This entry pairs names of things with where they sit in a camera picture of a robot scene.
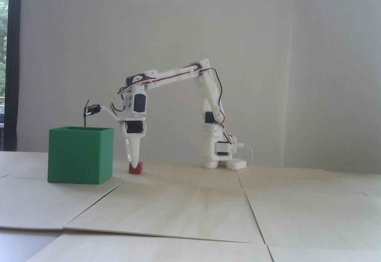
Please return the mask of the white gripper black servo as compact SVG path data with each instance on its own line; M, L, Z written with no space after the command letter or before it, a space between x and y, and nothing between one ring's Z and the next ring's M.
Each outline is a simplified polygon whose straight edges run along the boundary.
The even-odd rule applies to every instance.
M146 118L119 118L120 130L124 137L126 159L136 169L139 163L140 140L145 137Z

